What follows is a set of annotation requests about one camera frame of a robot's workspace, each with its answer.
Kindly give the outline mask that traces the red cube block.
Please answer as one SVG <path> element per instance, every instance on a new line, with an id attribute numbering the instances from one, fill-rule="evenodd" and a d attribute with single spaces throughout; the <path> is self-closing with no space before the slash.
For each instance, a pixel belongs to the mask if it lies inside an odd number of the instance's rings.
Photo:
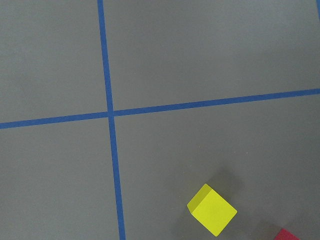
<path id="1" fill-rule="evenodd" d="M 277 235 L 274 237 L 274 240 L 300 240 L 297 236 L 293 233 L 288 231 L 285 228 L 282 228 Z"/>

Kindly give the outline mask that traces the yellow cube block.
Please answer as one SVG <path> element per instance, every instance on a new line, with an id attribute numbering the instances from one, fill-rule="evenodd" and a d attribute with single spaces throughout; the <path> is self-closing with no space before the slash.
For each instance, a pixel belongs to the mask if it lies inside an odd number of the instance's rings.
<path id="1" fill-rule="evenodd" d="M 238 211 L 208 184 L 188 202 L 190 214 L 211 234 L 218 237 Z"/>

